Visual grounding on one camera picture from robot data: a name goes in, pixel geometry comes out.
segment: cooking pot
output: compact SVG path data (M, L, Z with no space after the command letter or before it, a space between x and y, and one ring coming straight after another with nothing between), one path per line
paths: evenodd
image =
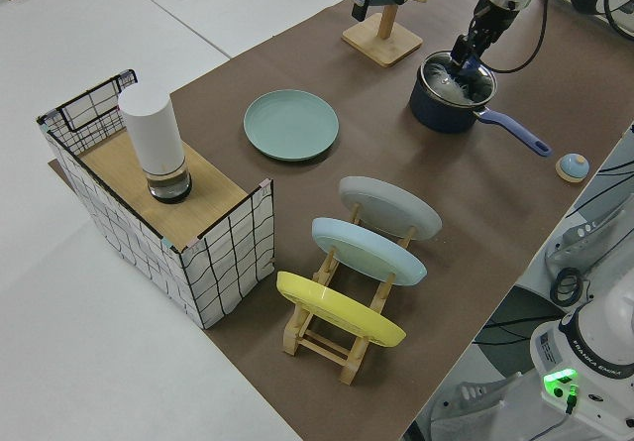
M496 90L495 75L487 67L472 62L454 73L450 53L435 52L418 69L409 106L423 125L435 131L464 132L479 120L503 127L539 156L549 156L552 150L541 139L506 114L485 106Z

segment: teal plate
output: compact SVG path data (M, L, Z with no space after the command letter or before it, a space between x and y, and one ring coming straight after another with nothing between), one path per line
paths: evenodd
M309 92L273 91L245 113L245 133L263 154L281 161L306 161L328 149L339 132L337 114Z

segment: brown table mat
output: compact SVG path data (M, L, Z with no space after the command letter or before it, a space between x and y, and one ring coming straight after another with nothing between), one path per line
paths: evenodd
M383 312L407 337L396 348L370 347L352 386L340 384L339 367L316 354L282 353L292 306L275 290L274 276L207 331L304 439L397 439L579 195L582 186L557 177L556 159L578 152L596 169L634 116L632 45L553 0L542 51L522 72L500 75L490 102L549 143L551 158L481 123L461 135L423 127L407 106L416 69L424 56L452 46L475 2L400 7L396 22L421 36L423 47L381 68L341 40L356 23L348 0L172 95L181 136L203 157L243 188L274 179L279 270L308 277L317 270L324 255L312 242L311 221L347 217L337 193L347 175L405 188L443 219L437 237L410 246L428 276L417 286L395 287ZM535 0L486 60L499 67L521 62L532 52L540 20ZM340 134L323 156L278 162L247 140L249 104L283 88L317 94L337 112ZM375 290L346 268L332 286L364 301Z

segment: plate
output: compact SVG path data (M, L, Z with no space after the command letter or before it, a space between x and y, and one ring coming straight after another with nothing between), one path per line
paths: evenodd
M413 226L412 240L427 240L440 231L438 213L417 196L382 180L346 176L339 182L339 196L350 210L361 205L359 217L377 230L404 238Z
M335 259L380 281L395 274L394 285L415 285L427 274L425 266L393 241L361 226L333 218L315 218L313 240L325 253L335 248Z
M309 92L273 91L245 113L245 133L263 154L281 161L306 161L328 149L339 132L337 114Z
M377 345L394 347L405 338L403 329L378 312L305 277L280 271L277 290L317 317Z

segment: navy blue pot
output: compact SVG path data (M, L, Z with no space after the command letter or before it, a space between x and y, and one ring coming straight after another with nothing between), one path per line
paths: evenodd
M455 134L470 129L478 120L484 124L503 127L539 156L547 157L552 153L546 143L519 122L485 106L495 93L496 82L493 73L483 66L478 71L486 76L488 82L486 95L479 102L473 105L453 103L433 91L424 77L422 71L424 66L429 63L448 64L450 59L449 52L436 52L429 55L418 70L414 89L409 98L409 107L421 124L437 132Z

